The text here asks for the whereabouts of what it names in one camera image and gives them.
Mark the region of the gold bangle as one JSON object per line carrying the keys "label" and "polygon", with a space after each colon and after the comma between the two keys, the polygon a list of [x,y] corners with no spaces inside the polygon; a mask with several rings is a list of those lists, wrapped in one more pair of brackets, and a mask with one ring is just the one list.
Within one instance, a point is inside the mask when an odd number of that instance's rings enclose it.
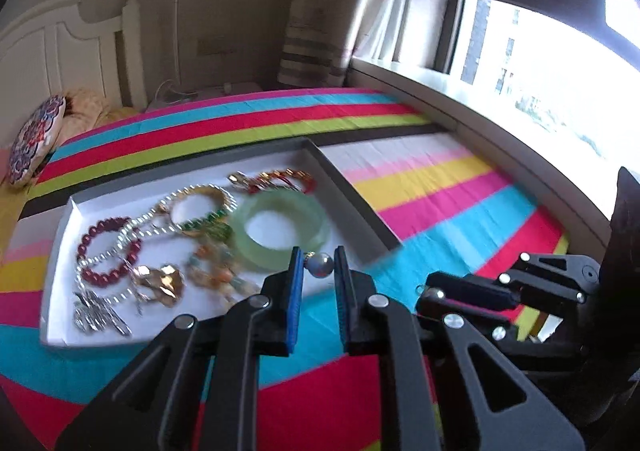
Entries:
{"label": "gold bangle", "polygon": [[166,218],[167,229],[186,237],[210,235],[224,241],[230,237],[228,220],[237,206],[228,190],[204,184],[171,192],[156,204],[155,211]]}

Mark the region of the gold hoop keyring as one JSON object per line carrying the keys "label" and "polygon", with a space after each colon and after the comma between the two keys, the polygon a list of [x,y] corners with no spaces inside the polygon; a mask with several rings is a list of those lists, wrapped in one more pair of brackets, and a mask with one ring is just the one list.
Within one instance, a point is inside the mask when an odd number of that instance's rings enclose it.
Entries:
{"label": "gold hoop keyring", "polygon": [[138,266],[132,271],[132,281],[142,289],[148,289],[152,300],[167,308],[175,307],[183,295],[181,272],[171,263],[164,263],[160,268]]}

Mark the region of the beige striped curtain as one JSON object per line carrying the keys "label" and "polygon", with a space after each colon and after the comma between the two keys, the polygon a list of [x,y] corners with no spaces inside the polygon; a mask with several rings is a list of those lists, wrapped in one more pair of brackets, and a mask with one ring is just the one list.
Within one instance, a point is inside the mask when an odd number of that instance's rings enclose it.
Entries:
{"label": "beige striped curtain", "polygon": [[286,87],[336,87],[352,58],[434,66],[447,0],[292,0],[278,72]]}

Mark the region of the beige plush pillow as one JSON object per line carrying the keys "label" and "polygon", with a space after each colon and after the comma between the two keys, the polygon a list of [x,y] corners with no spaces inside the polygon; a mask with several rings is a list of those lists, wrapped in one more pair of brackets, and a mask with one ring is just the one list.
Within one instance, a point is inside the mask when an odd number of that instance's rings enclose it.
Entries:
{"label": "beige plush pillow", "polygon": [[87,88],[67,90],[63,130],[72,136],[92,130],[111,111],[111,104],[102,94]]}

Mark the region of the green jade bangle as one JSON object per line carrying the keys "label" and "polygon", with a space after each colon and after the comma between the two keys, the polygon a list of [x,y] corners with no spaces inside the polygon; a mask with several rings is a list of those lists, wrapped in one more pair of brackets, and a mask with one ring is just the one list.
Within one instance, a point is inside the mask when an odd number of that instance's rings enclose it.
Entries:
{"label": "green jade bangle", "polygon": [[294,246],[318,252],[330,234],[328,217],[314,197],[277,189],[244,199],[229,217],[240,256],[266,270],[288,267]]}

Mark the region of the yellow floral bed sheet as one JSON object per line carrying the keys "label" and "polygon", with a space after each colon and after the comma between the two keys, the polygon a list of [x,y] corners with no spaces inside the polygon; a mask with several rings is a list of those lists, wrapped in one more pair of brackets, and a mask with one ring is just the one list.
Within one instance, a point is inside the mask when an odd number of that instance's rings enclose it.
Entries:
{"label": "yellow floral bed sheet", "polygon": [[[104,118],[99,119],[94,128],[111,125],[117,121],[134,118],[137,115],[139,112],[130,107],[113,110],[108,112]],[[4,255],[9,247],[18,217],[20,217],[26,203],[28,190],[29,186],[17,189],[10,187],[6,182],[1,185],[1,255]]]}

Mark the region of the dark framed window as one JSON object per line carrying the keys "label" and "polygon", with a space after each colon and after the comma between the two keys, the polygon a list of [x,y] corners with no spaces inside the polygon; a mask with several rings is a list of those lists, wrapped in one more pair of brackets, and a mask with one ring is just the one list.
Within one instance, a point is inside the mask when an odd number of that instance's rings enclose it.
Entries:
{"label": "dark framed window", "polygon": [[546,130],[639,123],[634,0],[447,0],[434,67]]}

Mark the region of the white jewelry tray box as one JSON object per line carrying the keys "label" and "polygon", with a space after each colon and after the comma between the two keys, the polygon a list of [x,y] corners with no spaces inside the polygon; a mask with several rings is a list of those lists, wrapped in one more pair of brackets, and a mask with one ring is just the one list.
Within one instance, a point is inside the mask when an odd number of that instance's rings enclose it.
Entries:
{"label": "white jewelry tray box", "polygon": [[[270,141],[172,163],[68,198],[44,279],[41,343],[66,349],[144,343],[178,315],[222,315],[257,293],[267,275],[280,271],[247,263],[234,247],[232,229],[222,241],[210,235],[186,237],[164,226],[166,218],[157,214],[156,204],[171,192],[204,184],[228,190],[238,206],[258,192],[277,189],[314,197],[330,227],[318,252],[331,256],[343,246],[361,267],[399,246],[398,237],[309,139]],[[134,268],[160,268],[164,263],[177,267],[184,282],[182,298],[172,308],[153,301],[148,289],[132,281]],[[304,265],[305,294],[332,283],[332,273],[316,279]],[[74,293],[84,291],[103,297],[129,325],[131,336],[78,330]]]}

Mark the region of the white bedside table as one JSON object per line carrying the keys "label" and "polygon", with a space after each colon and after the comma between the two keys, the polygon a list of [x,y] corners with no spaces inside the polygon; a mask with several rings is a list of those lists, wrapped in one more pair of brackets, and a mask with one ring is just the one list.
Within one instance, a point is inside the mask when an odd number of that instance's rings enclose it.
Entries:
{"label": "white bedside table", "polygon": [[156,89],[154,98],[145,111],[151,112],[176,106],[177,104],[188,104],[194,101],[259,93],[261,91],[262,87],[254,82],[224,83],[218,86],[186,90],[178,88],[172,81],[167,81]]}

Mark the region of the white wooden headboard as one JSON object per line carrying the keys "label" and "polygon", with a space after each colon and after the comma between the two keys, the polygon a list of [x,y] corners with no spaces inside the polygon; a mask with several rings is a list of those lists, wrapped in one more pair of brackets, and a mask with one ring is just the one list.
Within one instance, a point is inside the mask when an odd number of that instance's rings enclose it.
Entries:
{"label": "white wooden headboard", "polygon": [[1,145],[11,145],[36,107],[67,89],[88,88],[115,106],[149,104],[139,0],[87,22],[83,0],[46,0],[1,30]]}

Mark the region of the single pearl earring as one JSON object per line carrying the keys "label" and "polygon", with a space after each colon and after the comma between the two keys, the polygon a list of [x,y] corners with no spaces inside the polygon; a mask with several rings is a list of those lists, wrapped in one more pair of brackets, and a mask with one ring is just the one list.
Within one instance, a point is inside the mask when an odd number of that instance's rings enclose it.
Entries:
{"label": "single pearl earring", "polygon": [[305,255],[306,270],[316,279],[328,278],[334,269],[333,258],[323,252],[308,252]]}

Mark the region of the silver filigree brooch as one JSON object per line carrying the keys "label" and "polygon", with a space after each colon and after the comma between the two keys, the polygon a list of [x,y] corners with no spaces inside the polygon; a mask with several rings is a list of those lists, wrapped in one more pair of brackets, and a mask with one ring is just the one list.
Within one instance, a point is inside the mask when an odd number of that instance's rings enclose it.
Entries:
{"label": "silver filigree brooch", "polygon": [[107,304],[103,297],[92,291],[75,292],[73,321],[75,327],[86,334],[114,330],[122,337],[130,337],[129,325]]}

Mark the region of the round patterned cushion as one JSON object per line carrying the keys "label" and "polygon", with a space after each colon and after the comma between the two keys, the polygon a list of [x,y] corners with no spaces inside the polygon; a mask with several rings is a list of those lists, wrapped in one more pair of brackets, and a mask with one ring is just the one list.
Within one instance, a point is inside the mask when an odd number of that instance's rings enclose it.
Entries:
{"label": "round patterned cushion", "polygon": [[62,128],[66,98],[54,95],[32,112],[15,137],[9,154],[9,185],[22,188],[49,154]]}

